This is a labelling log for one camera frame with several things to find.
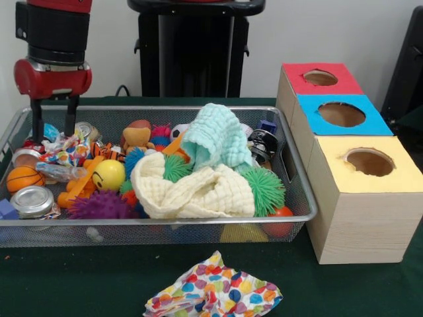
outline purple spiky ball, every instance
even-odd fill
[[[112,190],[93,193],[90,198],[77,197],[69,208],[70,219],[131,219],[130,206]]]

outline mint green washcloth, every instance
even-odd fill
[[[247,136],[236,115],[221,104],[206,104],[182,138],[180,146],[194,171],[224,164],[236,171],[252,165]]]

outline metal mesh basket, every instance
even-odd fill
[[[134,120],[164,125],[191,122],[201,107],[193,106],[80,106],[78,121],[90,122],[103,139],[119,143],[122,130]],[[124,244],[189,244],[208,242],[292,241],[317,206],[286,119],[279,110],[263,106],[230,107],[239,120],[255,127],[260,120],[278,126],[273,171],[286,187],[286,205],[294,217],[231,219],[122,219],[122,220],[17,220],[0,221],[0,247],[90,246]],[[63,131],[66,108],[43,107],[46,123]],[[0,199],[10,199],[6,177],[12,153],[27,138],[32,124],[30,109],[18,112],[0,140]],[[65,185],[49,186],[55,197]]]

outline blue box top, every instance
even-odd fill
[[[365,95],[299,95],[316,135],[393,135]]]

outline black cable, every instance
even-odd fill
[[[128,97],[130,97],[130,96],[131,96],[131,93],[130,93],[129,89],[127,88],[127,86],[125,86],[125,85],[120,85],[120,86],[119,86],[119,88],[118,88],[118,90],[116,91],[115,97],[119,96],[120,91],[121,91],[122,89],[124,89],[124,90],[125,90],[125,92],[126,92],[126,96],[128,96]]]

